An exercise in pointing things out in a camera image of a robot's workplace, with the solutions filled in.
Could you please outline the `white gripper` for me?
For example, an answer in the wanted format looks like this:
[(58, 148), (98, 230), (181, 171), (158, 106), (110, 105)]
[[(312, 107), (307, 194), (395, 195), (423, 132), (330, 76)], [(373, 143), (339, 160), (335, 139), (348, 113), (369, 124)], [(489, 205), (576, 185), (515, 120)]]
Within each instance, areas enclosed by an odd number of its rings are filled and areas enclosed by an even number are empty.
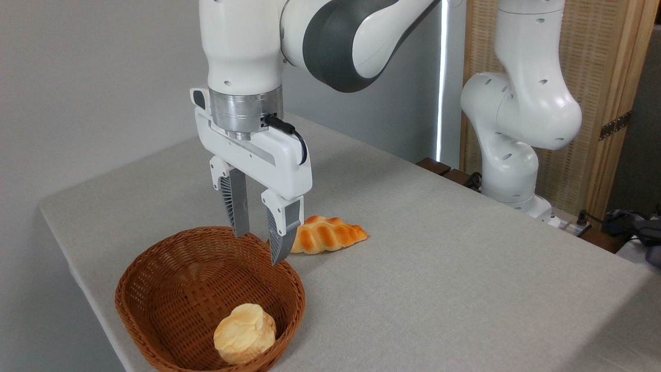
[(300, 141), (278, 129), (253, 133), (248, 141), (227, 136), (210, 115), (208, 90), (191, 89), (190, 94), (197, 105), (200, 141), (215, 155), (210, 160), (213, 187), (222, 194), (237, 238), (250, 231), (245, 174), (268, 188), (261, 198), (267, 208), (271, 260), (276, 266), (291, 253), (297, 229), (303, 224), (302, 195), (312, 188), (311, 163), (300, 164)]

